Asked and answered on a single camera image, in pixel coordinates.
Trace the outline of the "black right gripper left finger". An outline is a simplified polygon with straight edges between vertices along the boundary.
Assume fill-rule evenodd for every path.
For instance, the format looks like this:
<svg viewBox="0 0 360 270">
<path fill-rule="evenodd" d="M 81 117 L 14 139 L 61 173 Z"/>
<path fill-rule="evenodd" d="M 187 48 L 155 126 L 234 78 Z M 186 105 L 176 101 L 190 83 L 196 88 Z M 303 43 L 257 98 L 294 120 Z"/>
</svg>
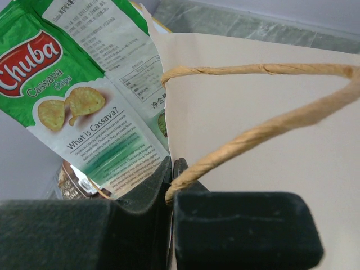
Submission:
<svg viewBox="0 0 360 270">
<path fill-rule="evenodd" d="M 166 269 L 172 177 L 164 160 L 117 200 L 1 202 L 2 269 Z"/>
</svg>

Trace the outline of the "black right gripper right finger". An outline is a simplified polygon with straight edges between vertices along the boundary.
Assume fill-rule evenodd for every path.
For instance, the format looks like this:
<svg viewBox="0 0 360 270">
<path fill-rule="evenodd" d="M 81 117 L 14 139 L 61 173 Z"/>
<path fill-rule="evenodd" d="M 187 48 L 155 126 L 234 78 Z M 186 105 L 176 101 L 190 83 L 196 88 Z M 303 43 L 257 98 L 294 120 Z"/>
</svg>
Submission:
<svg viewBox="0 0 360 270">
<path fill-rule="evenodd" d="M 324 249 L 312 213 L 291 192 L 211 192 L 174 198 L 178 269 L 312 269 Z"/>
</svg>

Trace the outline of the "beige paper bag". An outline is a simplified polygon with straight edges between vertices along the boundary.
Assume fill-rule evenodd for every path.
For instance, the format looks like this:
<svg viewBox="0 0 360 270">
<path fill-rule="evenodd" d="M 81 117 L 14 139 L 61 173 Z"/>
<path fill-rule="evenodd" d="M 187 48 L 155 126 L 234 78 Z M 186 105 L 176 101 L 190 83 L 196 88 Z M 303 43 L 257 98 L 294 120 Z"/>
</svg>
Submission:
<svg viewBox="0 0 360 270">
<path fill-rule="evenodd" d="M 172 157 L 211 190 L 301 195 L 325 244 L 320 269 L 358 269 L 359 56 L 163 33 L 145 18 Z"/>
</svg>

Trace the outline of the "green Chuba cassava chips bag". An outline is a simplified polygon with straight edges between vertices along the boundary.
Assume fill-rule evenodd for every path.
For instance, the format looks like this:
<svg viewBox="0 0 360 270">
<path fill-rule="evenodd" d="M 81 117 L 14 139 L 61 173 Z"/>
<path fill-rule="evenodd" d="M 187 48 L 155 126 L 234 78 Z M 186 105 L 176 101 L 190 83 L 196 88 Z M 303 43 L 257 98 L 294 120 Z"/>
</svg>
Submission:
<svg viewBox="0 0 360 270">
<path fill-rule="evenodd" d="M 1 11 L 1 110 L 119 199 L 168 155 L 165 89 L 129 1 L 11 1 Z"/>
</svg>

